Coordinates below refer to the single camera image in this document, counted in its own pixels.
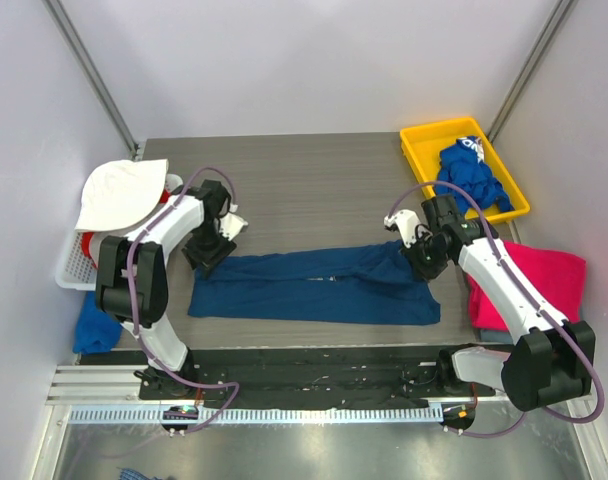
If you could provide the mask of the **dark blue mickey t shirt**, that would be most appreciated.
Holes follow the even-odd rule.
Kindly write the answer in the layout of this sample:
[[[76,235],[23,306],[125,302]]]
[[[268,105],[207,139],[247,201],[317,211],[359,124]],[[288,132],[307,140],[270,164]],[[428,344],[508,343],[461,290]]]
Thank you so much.
[[[232,256],[195,276],[191,317],[364,325],[439,323],[440,304],[416,279],[399,241]]]

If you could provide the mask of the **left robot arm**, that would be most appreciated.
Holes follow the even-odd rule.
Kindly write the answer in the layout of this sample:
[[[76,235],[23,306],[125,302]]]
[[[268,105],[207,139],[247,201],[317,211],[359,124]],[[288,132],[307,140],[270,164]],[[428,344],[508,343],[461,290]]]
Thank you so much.
[[[163,190],[158,200],[121,228],[98,232],[95,304],[137,341],[148,365],[135,375],[145,397],[184,399],[198,388],[193,355],[167,315],[170,253],[180,249],[190,268],[207,278],[234,252],[246,226],[233,195],[218,180]]]

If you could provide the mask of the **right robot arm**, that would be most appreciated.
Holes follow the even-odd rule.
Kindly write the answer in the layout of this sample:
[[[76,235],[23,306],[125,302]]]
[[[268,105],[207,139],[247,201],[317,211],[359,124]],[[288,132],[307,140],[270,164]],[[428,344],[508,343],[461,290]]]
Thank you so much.
[[[559,402],[595,394],[604,408],[604,388],[593,365],[596,336],[584,321],[570,322],[534,287],[483,216],[466,219],[450,195],[424,201],[423,212],[392,207],[384,220],[400,233],[402,253],[425,281],[448,263],[458,265],[482,289],[510,333],[510,352],[461,347],[435,371],[441,391],[456,395],[470,383],[504,392],[522,412],[549,410]]]

